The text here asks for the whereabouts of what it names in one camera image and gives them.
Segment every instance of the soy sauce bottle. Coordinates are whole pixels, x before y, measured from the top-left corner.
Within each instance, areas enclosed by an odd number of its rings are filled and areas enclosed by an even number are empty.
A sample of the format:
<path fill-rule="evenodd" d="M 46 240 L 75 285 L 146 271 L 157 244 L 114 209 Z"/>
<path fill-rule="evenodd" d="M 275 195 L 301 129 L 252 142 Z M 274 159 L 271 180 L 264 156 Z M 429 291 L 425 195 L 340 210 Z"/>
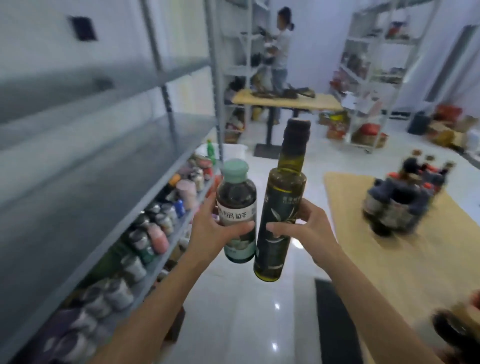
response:
<path fill-rule="evenodd" d="M 268 222 L 295 223 L 307 182 L 301 169 L 309 138 L 310 122 L 290 119 L 283 135 L 278 166 L 268 175 L 253 264 L 256 276 L 265 282 L 280 278 L 290 244 L 289 236 L 274 236 L 265 226 Z"/>
<path fill-rule="evenodd" d="M 229 159 L 222 167 L 223 181 L 217 188 L 216 202 L 223 226 L 256 221 L 257 188 L 247 178 L 248 164 L 242 159 Z M 255 256 L 256 229 L 231 240 L 224 248 L 234 263 L 246 263 Z"/>

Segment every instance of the table leg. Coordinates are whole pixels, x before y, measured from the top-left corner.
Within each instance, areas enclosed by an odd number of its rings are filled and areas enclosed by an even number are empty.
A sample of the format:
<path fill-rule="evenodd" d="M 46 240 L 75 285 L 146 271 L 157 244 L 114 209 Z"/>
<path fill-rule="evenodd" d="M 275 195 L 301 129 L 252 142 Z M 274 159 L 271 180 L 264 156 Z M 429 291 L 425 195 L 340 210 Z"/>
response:
<path fill-rule="evenodd" d="M 268 108 L 266 144 L 257 144 L 255 146 L 255 152 L 253 153 L 254 157 L 278 159 L 278 157 L 280 156 L 282 146 L 272 145 L 272 129 L 273 121 L 275 118 L 275 109 L 276 108 Z"/>

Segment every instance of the black hair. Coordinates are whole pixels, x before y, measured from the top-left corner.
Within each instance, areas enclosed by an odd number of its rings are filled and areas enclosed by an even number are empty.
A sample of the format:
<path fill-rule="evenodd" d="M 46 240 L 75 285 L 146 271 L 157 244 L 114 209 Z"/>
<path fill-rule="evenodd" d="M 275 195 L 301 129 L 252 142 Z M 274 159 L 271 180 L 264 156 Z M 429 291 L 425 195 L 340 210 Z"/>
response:
<path fill-rule="evenodd" d="M 278 15 L 285 20 L 285 23 L 287 23 L 287 26 L 290 27 L 290 30 L 295 29 L 295 24 L 292 23 L 292 10 L 288 6 L 281 8 L 278 11 Z"/>

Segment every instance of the black bottle cap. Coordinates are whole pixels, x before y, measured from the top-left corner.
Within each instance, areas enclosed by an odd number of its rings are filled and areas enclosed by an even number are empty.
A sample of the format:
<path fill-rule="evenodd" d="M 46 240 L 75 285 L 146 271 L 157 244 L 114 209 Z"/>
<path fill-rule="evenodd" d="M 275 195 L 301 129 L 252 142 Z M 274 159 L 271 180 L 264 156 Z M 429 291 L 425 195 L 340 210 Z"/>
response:
<path fill-rule="evenodd" d="M 287 155 L 305 154 L 310 138 L 310 121 L 290 119 L 283 133 L 282 153 Z"/>

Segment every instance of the black floor mat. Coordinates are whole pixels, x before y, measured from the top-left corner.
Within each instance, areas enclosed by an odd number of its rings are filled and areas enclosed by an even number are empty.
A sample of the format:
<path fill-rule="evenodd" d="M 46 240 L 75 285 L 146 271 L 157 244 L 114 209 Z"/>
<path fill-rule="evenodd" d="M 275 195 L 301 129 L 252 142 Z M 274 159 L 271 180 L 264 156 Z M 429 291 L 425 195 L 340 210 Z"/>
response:
<path fill-rule="evenodd" d="M 322 364 L 362 364 L 359 338 L 332 283 L 315 280 Z"/>

